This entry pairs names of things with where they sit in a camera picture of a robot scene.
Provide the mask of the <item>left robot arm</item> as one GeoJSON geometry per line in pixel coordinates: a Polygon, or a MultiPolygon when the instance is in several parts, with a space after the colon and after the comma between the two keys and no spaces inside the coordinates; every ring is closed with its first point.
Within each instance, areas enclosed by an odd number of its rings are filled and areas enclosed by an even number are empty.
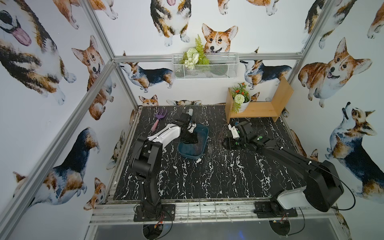
{"type": "Polygon", "coordinates": [[[163,149],[180,138],[185,144],[197,144],[197,124],[191,122],[193,110],[188,109],[179,119],[167,124],[162,130],[147,138],[137,140],[129,167],[140,185],[142,211],[157,215],[161,207],[157,177],[161,167],[163,149]]]}

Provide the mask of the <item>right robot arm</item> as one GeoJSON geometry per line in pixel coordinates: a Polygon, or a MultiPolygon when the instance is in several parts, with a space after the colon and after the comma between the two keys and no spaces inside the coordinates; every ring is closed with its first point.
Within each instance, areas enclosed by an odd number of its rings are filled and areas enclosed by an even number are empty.
{"type": "Polygon", "coordinates": [[[283,164],[305,181],[304,187],[282,190],[270,200],[272,210],[313,207],[327,212],[344,193],[335,166],[329,161],[313,161],[284,148],[275,139],[259,135],[249,122],[228,125],[231,136],[223,140],[227,150],[246,150],[283,164]]]}

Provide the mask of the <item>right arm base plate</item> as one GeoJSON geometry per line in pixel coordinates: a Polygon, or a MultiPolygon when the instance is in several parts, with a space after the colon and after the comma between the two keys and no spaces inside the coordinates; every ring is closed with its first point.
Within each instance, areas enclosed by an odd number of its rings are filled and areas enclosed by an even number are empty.
{"type": "Polygon", "coordinates": [[[285,217],[297,217],[298,213],[295,208],[284,209],[278,202],[274,201],[261,201],[254,202],[254,213],[260,219],[266,218],[282,218],[285,217]]]}

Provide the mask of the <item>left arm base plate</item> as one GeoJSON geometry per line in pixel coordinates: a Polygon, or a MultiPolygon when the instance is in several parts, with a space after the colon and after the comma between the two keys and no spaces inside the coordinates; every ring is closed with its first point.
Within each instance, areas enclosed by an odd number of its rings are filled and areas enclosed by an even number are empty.
{"type": "Polygon", "coordinates": [[[148,207],[140,204],[135,207],[134,212],[134,222],[174,221],[176,205],[159,204],[157,207],[148,207]]]}

